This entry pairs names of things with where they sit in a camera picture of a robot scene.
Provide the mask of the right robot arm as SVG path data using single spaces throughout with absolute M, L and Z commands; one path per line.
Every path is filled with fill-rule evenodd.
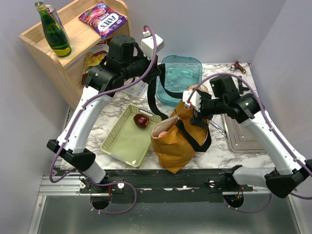
M 240 95 L 233 78 L 241 79 L 231 73 L 216 73 L 183 92 L 185 107 L 194 110 L 191 124 L 206 128 L 204 119 L 226 114 L 245 127 L 263 146 L 274 166 L 235 166 L 224 179 L 225 187 L 230 191 L 241 185 L 264 187 L 275 196 L 285 198 L 312 175 L 312 161 L 301 155 L 281 134 L 253 90 Z

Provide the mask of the pink plastic grocery bag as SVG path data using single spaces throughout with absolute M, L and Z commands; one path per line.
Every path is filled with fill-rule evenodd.
M 167 131 L 162 131 L 161 133 L 158 134 L 158 138 L 164 136 L 167 133 Z

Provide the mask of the orange tote bag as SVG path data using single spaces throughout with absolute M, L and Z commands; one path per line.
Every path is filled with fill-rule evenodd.
M 151 144 L 158 156 L 161 167 L 176 174 L 197 152 L 205 152 L 212 143 L 209 129 L 192 126 L 190 119 L 193 107 L 185 108 L 180 101 L 170 116 L 162 113 L 156 106 L 156 80 L 148 86 L 147 98 L 151 111 L 160 116 L 162 121 L 151 131 Z M 158 138 L 162 131 L 167 133 Z

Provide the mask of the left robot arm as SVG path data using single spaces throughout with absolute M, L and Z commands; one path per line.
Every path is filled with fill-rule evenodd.
M 90 131 L 99 114 L 115 92 L 127 89 L 130 78 L 149 82 L 157 76 L 156 54 L 164 47 L 158 35 L 146 34 L 137 44 L 127 35 L 117 35 L 110 40 L 107 56 L 88 73 L 81 99 L 70 122 L 57 139 L 51 139 L 47 148 L 74 168 L 80 170 L 92 182 L 92 188 L 104 192 L 108 187 L 106 172 L 97 164 L 96 155 L 86 149 Z

